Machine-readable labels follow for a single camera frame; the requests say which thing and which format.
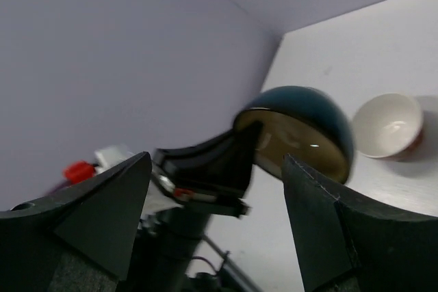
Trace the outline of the brown beige bowl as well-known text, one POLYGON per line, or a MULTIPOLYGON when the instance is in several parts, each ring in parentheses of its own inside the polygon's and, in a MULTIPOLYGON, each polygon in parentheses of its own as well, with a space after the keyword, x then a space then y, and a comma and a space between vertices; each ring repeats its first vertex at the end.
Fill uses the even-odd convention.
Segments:
POLYGON ((286 85, 259 94, 233 121, 242 131, 262 125, 254 163, 281 178, 285 155, 306 163, 335 182, 348 180, 355 157, 350 123, 342 109, 321 90, 286 85))

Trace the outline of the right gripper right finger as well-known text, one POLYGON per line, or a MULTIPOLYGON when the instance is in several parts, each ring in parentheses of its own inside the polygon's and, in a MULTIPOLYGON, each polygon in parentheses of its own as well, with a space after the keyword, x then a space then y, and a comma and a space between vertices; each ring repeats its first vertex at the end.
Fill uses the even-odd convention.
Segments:
POLYGON ((437 218, 379 202, 291 156, 282 181, 306 291, 436 291, 437 218))

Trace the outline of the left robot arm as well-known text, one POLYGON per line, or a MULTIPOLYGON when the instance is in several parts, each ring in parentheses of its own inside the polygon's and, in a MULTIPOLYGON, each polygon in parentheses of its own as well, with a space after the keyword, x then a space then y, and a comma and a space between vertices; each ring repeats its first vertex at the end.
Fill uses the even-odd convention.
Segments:
POLYGON ((212 215, 241 217, 263 125, 230 129, 187 148, 158 148, 152 182, 178 206, 138 230, 127 279, 117 291, 179 291, 212 215))

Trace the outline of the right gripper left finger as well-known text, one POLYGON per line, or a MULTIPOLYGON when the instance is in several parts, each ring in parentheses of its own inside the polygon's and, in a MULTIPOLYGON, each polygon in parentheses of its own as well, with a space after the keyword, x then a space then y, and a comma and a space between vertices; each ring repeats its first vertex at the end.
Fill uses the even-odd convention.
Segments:
POLYGON ((115 291, 127 278, 151 177, 136 154, 1 213, 2 291, 115 291))

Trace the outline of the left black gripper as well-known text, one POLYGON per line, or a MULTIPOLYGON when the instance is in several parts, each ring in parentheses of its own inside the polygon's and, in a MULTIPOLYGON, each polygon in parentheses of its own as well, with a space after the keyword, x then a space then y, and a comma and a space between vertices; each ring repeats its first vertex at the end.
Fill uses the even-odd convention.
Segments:
POLYGON ((195 146, 156 149, 155 165, 174 186, 167 190, 149 183, 140 225, 147 226, 155 215, 173 209, 204 215, 247 215, 249 206, 238 198, 248 189, 262 128, 256 121, 241 131, 230 129, 195 146), (182 194, 174 196, 180 189, 182 194))

